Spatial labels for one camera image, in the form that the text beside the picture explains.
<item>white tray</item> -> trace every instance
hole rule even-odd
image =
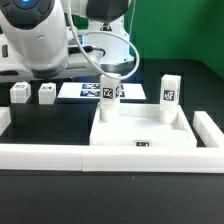
[[[90,135],[92,146],[196,147],[196,138],[178,106],[172,125],[159,122],[159,104],[120,104],[119,116],[100,120],[98,104]]]

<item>small white cube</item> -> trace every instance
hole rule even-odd
[[[31,96],[31,87],[27,82],[17,82],[10,89],[11,103],[26,103]]]
[[[39,104],[54,104],[56,98],[56,84],[43,83],[38,91]]]

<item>black tabletop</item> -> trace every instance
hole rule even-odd
[[[142,84],[145,103],[159,103],[164,74],[182,76],[180,104],[191,125],[194,111],[203,110],[224,131],[224,81],[203,63],[145,59],[128,82]],[[72,80],[57,80],[57,91],[63,81]],[[11,105],[12,84],[0,84],[0,106],[10,106],[12,116],[0,142],[88,145],[96,103],[40,106],[41,83],[31,82],[24,105]],[[0,172],[1,224],[222,224],[223,208],[223,174]]]

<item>cable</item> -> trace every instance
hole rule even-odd
[[[91,53],[93,51],[101,51],[103,53],[103,56],[106,55],[106,51],[103,48],[93,47],[93,46],[84,46],[83,49],[85,50],[86,53]],[[80,53],[80,49],[78,47],[69,47],[68,53],[69,54],[78,54],[78,53]]]
[[[128,79],[130,78],[138,69],[138,66],[139,66],[139,63],[140,63],[140,56],[139,56],[139,53],[138,53],[138,50],[135,48],[135,46],[130,42],[130,41],[127,41],[126,39],[124,39],[123,37],[117,35],[117,34],[114,34],[114,33],[111,33],[111,32],[105,32],[105,31],[92,31],[92,32],[88,32],[87,34],[105,34],[105,35],[109,35],[109,36],[113,36],[113,37],[116,37],[124,42],[126,42],[132,49],[133,51],[135,52],[135,55],[136,55],[136,63],[135,63],[135,67],[132,69],[131,72],[129,72],[127,75],[125,76],[120,76],[120,77],[114,77],[108,73],[106,73],[105,71],[103,71],[99,66],[97,66],[96,64],[94,64],[94,62],[91,61],[90,57],[88,56],[88,54],[85,52],[85,50],[83,49],[80,41],[79,41],[79,37],[77,35],[77,32],[74,28],[74,25],[73,25],[73,20],[72,20],[72,12],[71,12],[71,0],[68,0],[68,21],[69,21],[69,24],[70,24],[70,27],[71,27],[71,31],[72,31],[72,34],[77,42],[77,45],[81,51],[81,53],[83,54],[83,56],[86,58],[86,60],[99,72],[101,73],[102,75],[105,75],[106,77],[108,78],[111,78],[111,79],[117,79],[117,80],[125,80],[125,79]]]
[[[131,38],[132,35],[132,29],[133,29],[133,22],[135,18],[135,10],[136,10],[136,0],[134,0],[133,3],[133,10],[132,10],[132,16],[131,16],[131,23],[130,23],[130,29],[129,29],[129,37]]]

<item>green backdrop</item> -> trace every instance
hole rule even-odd
[[[132,42],[142,58],[199,60],[224,79],[224,0],[137,0]]]

